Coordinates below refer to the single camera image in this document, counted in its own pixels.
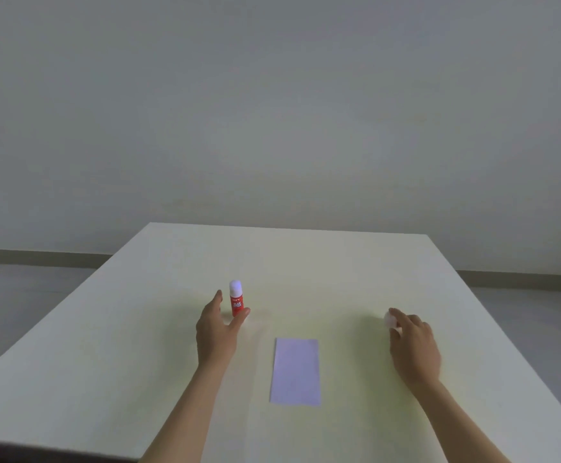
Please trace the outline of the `person's left hand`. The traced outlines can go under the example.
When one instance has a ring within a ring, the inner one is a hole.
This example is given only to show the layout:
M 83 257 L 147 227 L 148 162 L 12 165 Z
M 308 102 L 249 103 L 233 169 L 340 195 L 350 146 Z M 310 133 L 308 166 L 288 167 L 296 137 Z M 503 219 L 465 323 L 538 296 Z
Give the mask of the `person's left hand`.
M 229 323 L 224 323 L 222 300 L 223 293 L 219 289 L 202 310 L 196 324 L 198 368 L 226 368 L 236 352 L 238 334 L 231 334 L 227 327 Z

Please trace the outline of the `person's right hand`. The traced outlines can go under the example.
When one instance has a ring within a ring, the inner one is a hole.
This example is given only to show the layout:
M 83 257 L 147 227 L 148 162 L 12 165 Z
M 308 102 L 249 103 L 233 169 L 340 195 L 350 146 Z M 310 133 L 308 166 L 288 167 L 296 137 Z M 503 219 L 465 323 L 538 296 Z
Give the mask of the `person's right hand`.
M 400 379 L 411 392 L 438 383 L 441 354 L 431 326 L 418 315 L 394 308 L 389 311 L 403 330 L 400 341 L 390 341 L 393 366 Z

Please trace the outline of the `person's left forearm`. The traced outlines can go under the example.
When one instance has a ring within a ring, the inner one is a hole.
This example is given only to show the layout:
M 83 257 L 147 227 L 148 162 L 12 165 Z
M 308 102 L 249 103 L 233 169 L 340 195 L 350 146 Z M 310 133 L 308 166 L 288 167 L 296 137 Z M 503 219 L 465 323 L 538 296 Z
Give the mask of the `person's left forearm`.
M 200 463 L 228 362 L 199 365 L 138 463 Z

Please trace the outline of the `person's right forearm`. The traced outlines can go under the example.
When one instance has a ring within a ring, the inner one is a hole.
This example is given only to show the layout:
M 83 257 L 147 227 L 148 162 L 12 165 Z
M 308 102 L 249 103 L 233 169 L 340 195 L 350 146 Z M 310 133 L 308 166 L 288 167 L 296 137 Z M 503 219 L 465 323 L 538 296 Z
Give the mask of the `person's right forearm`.
M 440 381 L 410 386 L 448 463 L 511 463 Z

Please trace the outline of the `red glue stick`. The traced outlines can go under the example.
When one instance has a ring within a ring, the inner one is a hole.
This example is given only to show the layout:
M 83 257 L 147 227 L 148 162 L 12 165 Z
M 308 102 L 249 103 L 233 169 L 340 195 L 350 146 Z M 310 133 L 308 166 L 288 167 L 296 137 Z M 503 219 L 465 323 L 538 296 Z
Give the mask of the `red glue stick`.
M 231 280 L 229 295 L 232 317 L 235 318 L 244 309 L 244 292 L 240 280 Z

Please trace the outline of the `white paper sheet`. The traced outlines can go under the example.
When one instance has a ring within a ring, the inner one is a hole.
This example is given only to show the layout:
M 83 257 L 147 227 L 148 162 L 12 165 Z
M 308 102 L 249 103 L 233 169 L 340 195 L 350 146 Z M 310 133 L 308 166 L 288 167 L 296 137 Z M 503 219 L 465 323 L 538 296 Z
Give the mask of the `white paper sheet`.
M 276 338 L 269 401 L 321 406 L 318 340 Z

